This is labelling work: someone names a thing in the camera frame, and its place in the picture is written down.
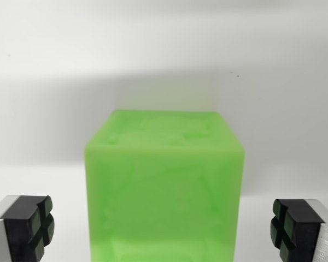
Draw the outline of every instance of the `cube top face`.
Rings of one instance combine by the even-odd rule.
[[[243,151],[216,112],[116,110],[88,145]]]

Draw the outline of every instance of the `translucent green cube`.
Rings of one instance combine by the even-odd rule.
[[[216,112],[114,111],[85,149],[92,262],[232,262],[243,161]]]

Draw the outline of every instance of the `black rubber pad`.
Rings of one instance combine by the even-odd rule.
[[[276,199],[271,239],[283,262],[312,262],[319,229],[324,221],[303,199]]]
[[[20,196],[2,215],[12,262],[39,262],[54,234],[49,196]]]

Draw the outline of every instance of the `white wall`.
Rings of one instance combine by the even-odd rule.
[[[0,165],[82,162],[115,108],[218,110],[244,194],[328,188],[328,1],[0,1]]]

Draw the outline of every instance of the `white backdrop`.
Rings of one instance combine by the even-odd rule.
[[[46,262],[89,261],[83,148],[116,108],[220,112],[236,261],[280,261],[274,198],[328,206],[328,1],[0,0],[0,200],[52,196]]]

